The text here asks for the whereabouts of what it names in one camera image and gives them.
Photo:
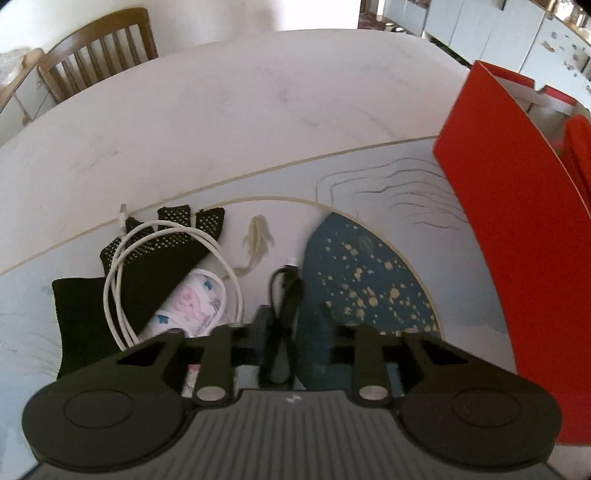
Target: white cabinet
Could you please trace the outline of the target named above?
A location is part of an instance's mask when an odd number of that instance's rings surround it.
[[[427,9],[417,5],[413,0],[385,0],[384,16],[410,33],[421,35]]]
[[[27,114],[21,109],[18,100],[12,97],[0,112],[0,146],[25,128]]]
[[[431,0],[425,32],[449,46],[464,0]]]
[[[21,102],[22,107],[32,119],[37,116],[37,111],[47,94],[47,87],[37,73],[37,69],[32,69],[31,73],[22,81],[16,92],[16,96]]]
[[[56,105],[37,73],[37,62],[42,55],[40,48],[29,52],[22,72],[10,85],[0,89],[0,146]]]
[[[521,74],[535,80],[535,87],[550,85],[576,96],[586,79],[581,70],[589,62],[587,43],[557,18],[545,18]]]
[[[503,0],[468,0],[462,4],[449,47],[470,63],[480,58],[502,14]]]
[[[530,0],[507,0],[480,59],[518,72],[544,19],[544,10]]]
[[[425,31],[470,63],[518,72],[543,19],[530,0],[431,0]]]
[[[574,96],[583,106],[591,110],[591,82],[585,80]]]

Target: black cable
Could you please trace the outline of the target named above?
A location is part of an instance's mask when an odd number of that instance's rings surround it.
[[[273,301],[273,285],[279,275],[283,275],[283,298],[279,313]],[[259,370],[259,388],[267,390],[289,390],[296,378],[297,350],[293,343],[293,322],[304,296],[304,282],[297,267],[286,265],[271,276],[269,281],[269,306],[271,318],[267,326],[267,341],[263,353],[263,362]],[[283,382],[274,382],[271,372],[277,361],[281,342],[285,345],[289,373]]]

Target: gray ribbed plate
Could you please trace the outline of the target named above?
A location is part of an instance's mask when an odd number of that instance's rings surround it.
[[[168,451],[141,466],[102,474],[40,465],[31,480],[558,480],[539,464],[481,473],[433,459],[382,409],[340,391],[248,390],[232,406],[195,416]]]

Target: gold line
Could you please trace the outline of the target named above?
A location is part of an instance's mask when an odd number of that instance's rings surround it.
[[[430,137],[413,138],[413,139],[410,139],[410,140],[398,140],[398,141],[395,141],[395,142],[386,142],[386,143],[380,143],[380,144],[374,144],[374,145],[366,145],[365,147],[350,148],[349,150],[342,150],[342,151],[339,151],[339,152],[327,153],[325,155],[318,155],[317,157],[310,157],[310,158],[306,158],[304,160],[295,160],[293,162],[285,163],[285,164],[280,165],[280,166],[270,167],[270,168],[266,168],[264,170],[257,170],[257,171],[252,172],[252,173],[247,173],[247,174],[244,174],[244,175],[240,175],[238,177],[232,177],[231,179],[222,180],[222,181],[219,181],[217,183],[212,183],[212,184],[207,185],[207,186],[203,186],[203,187],[199,187],[199,188],[196,188],[196,189],[193,189],[193,190],[189,190],[187,192],[182,192],[182,193],[179,193],[179,194],[174,195],[172,197],[166,198],[164,200],[159,200],[158,202],[152,203],[152,204],[147,205],[145,207],[142,207],[142,208],[133,210],[132,212],[129,212],[129,215],[135,215],[138,212],[142,212],[143,210],[154,208],[154,207],[157,207],[159,205],[164,205],[167,202],[172,202],[173,200],[179,199],[181,197],[185,197],[187,195],[192,195],[193,193],[202,192],[204,190],[209,190],[209,189],[212,189],[212,188],[215,188],[215,187],[219,187],[220,185],[224,185],[224,184],[230,183],[232,181],[247,179],[249,177],[253,177],[253,176],[260,175],[260,174],[267,173],[267,172],[274,171],[274,170],[280,170],[282,168],[291,167],[293,165],[299,165],[301,163],[306,163],[306,162],[313,161],[313,160],[321,160],[323,158],[335,157],[337,155],[344,155],[346,153],[357,152],[357,151],[360,151],[360,150],[369,150],[370,148],[387,147],[389,145],[398,145],[398,144],[403,144],[403,143],[419,142],[419,141],[422,141],[422,140],[432,140],[432,139],[435,139],[435,138],[437,138],[437,135],[433,135],[433,136],[430,136]],[[38,258],[38,257],[40,257],[40,256],[42,256],[44,254],[46,254],[47,252],[53,250],[54,248],[61,247],[62,245],[65,245],[66,243],[71,242],[72,240],[75,240],[76,238],[78,238],[80,236],[86,235],[87,233],[94,232],[95,230],[98,230],[99,228],[102,228],[102,227],[104,227],[106,225],[110,225],[112,223],[115,223],[116,221],[117,221],[117,218],[113,218],[112,220],[109,220],[108,222],[101,223],[100,225],[94,226],[93,228],[89,228],[88,230],[84,230],[81,233],[77,233],[76,235],[74,235],[74,236],[72,236],[72,237],[70,237],[70,238],[68,238],[66,240],[62,240],[61,242],[58,242],[55,245],[52,245],[51,247],[48,247],[45,250],[42,250],[41,252],[39,252],[39,253],[37,253],[35,255],[32,255],[29,258],[26,258],[25,260],[22,260],[19,263],[15,264],[15,265],[13,265],[11,267],[8,267],[6,270],[1,271],[0,272],[0,277],[2,275],[4,275],[4,274],[6,274],[6,273],[8,273],[8,272],[10,272],[12,270],[14,270],[15,268],[18,268],[18,267],[24,265],[25,263],[30,262],[31,260],[34,260],[34,259],[36,259],[36,258]]]

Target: metal screw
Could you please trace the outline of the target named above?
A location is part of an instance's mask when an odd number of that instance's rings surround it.
[[[379,401],[388,396],[388,390],[379,385],[366,385],[359,389],[359,396],[364,400]]]
[[[197,398],[203,401],[218,401],[226,396],[226,391],[222,387],[210,385],[197,390]]]

